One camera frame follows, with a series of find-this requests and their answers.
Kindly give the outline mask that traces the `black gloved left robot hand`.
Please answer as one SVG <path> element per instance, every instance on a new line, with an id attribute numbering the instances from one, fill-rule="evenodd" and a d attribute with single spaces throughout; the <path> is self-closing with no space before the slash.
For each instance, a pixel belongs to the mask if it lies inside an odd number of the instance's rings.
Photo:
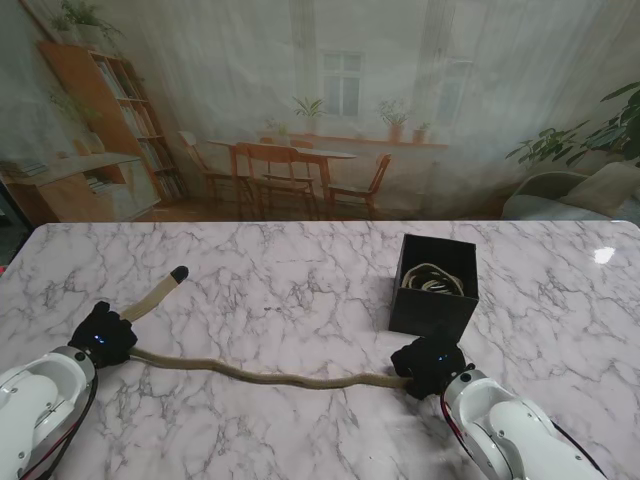
<path id="1" fill-rule="evenodd" d="M 101 369 L 128 361 L 137 341 L 131 322 L 100 301 L 74 330 L 68 346 L 82 351 L 96 369 Z"/>

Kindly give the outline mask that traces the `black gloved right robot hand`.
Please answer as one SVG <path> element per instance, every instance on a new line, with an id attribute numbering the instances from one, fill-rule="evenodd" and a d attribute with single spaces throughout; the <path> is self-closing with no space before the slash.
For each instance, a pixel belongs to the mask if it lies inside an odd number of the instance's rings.
<path id="1" fill-rule="evenodd" d="M 406 393 L 417 400 L 441 395 L 467 366 L 460 336 L 438 328 L 391 355 L 395 373 L 407 380 Z"/>

